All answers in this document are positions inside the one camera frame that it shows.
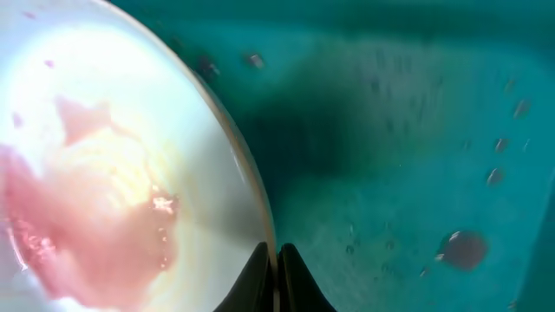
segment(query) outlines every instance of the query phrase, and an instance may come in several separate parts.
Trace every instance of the pink residue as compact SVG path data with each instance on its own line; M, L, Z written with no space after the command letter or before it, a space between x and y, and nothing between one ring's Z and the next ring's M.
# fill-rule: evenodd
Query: pink residue
M36 15L31 12L23 12L23 15L29 19L36 19Z

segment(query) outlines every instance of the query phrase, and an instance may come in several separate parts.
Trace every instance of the red spot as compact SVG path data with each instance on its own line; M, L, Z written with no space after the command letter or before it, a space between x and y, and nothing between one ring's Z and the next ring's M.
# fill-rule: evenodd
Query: red spot
M36 15L31 12L23 12L23 15L28 19L36 19Z
M52 300L72 297L89 308L137 310L149 283L175 264L175 217L153 209L152 198L123 219L99 222L105 217L84 213L99 211L81 192L87 185L61 189L58 179L39 179L6 146L0 146L0 166L0 204L17 249ZM170 200L166 195L153 194Z
M11 115L11 119L14 122L14 127L19 128L23 125L23 120L22 120L21 116L18 113L13 113Z

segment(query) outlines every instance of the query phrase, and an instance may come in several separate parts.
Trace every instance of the dark stain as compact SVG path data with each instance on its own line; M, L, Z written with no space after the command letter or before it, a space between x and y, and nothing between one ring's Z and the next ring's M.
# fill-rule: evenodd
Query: dark stain
M347 245L347 248L345 248L345 252L348 255L352 255L355 253L355 247L353 247L352 245Z
M459 270L475 269L487 254L486 240L475 231L457 231L441 242L442 262Z

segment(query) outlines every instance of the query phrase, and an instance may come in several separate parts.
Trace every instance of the water droplet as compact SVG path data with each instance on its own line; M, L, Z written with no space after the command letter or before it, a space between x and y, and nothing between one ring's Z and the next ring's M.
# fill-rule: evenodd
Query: water droplet
M501 182L504 177L505 177L505 174L499 168L495 168L487 176L487 184L488 185L496 185L499 182Z
M487 245L477 232L458 231L441 243L441 261L460 270L473 270L486 256Z
M495 152L502 153L503 151L505 151L508 144L509 139L498 139L497 142L495 142Z
M528 115L528 112L530 111L530 106L531 104L529 101L525 101L525 100L520 101L519 105L517 105L517 108L514 110L513 118L514 119L525 118Z
M258 68L258 69L264 68L264 66L265 66L264 61L262 60L262 57L260 57L260 55L258 55L258 54L249 55L247 57L247 61L253 67Z
M393 250L395 247L395 242L393 240L388 240L387 243L385 243L385 248L387 250Z
M203 55L199 59L199 74L206 80L211 80L215 76L220 75L219 69L216 67L214 62L206 55Z

